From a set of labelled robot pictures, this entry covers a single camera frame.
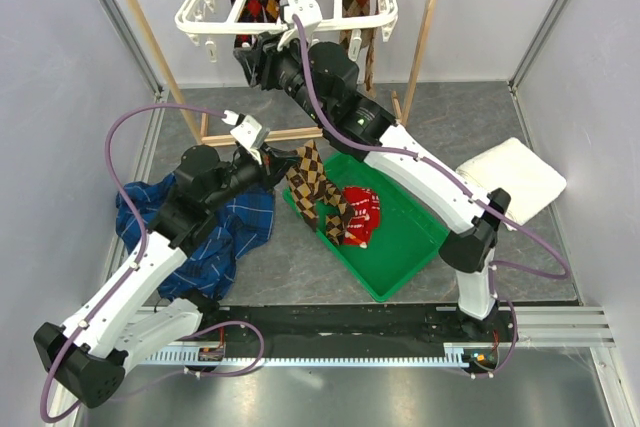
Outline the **brown yellow argyle sock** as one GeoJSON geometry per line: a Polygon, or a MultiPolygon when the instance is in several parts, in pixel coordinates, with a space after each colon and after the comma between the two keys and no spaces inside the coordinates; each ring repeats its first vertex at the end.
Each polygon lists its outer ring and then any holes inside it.
{"type": "Polygon", "coordinates": [[[355,209],[331,181],[325,182],[321,200],[328,208],[325,216],[325,234],[333,245],[339,246],[343,243],[347,227],[355,216],[355,209]]]}
{"type": "Polygon", "coordinates": [[[316,202],[324,195],[326,180],[324,164],[314,140],[296,149],[299,161],[286,173],[289,192],[298,213],[312,230],[317,229],[316,202]]]}

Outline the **red christmas sock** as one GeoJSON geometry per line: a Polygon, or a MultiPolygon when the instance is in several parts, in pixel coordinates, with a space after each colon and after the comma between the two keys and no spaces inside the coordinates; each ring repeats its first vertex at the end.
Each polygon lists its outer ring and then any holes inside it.
{"type": "Polygon", "coordinates": [[[355,216],[349,227],[364,225],[373,232],[379,227],[381,220],[381,204],[378,195],[370,188],[347,186],[343,195],[355,209],[355,216]]]}
{"type": "Polygon", "coordinates": [[[371,230],[366,228],[364,225],[356,225],[355,227],[349,227],[345,231],[342,244],[367,249],[371,236],[371,230]]]}

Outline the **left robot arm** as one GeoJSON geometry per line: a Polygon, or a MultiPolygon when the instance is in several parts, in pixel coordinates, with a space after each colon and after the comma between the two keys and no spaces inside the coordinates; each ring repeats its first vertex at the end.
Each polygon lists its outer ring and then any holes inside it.
{"type": "Polygon", "coordinates": [[[49,381],[88,408],[104,404],[125,376],[166,345],[194,336],[208,340],[219,316],[189,290],[158,313],[133,323],[138,309],[202,246],[218,225],[217,211],[254,186],[277,184],[300,160],[294,151],[238,147],[230,161],[206,145],[184,152],[174,184],[115,274],[62,324],[44,323],[34,343],[49,381]]]}

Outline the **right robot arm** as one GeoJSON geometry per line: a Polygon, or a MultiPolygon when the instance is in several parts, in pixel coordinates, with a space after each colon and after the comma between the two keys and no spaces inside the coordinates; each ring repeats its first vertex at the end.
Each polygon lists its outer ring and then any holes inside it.
{"type": "Polygon", "coordinates": [[[483,339],[494,328],[497,301],[489,264],[511,202],[502,188],[473,187],[424,149],[395,117],[359,91],[359,68],[333,42],[311,47],[261,34],[233,51],[249,86],[280,90],[321,129],[339,152],[390,177],[430,207],[449,230],[440,258],[456,273],[458,328],[483,339]]]}

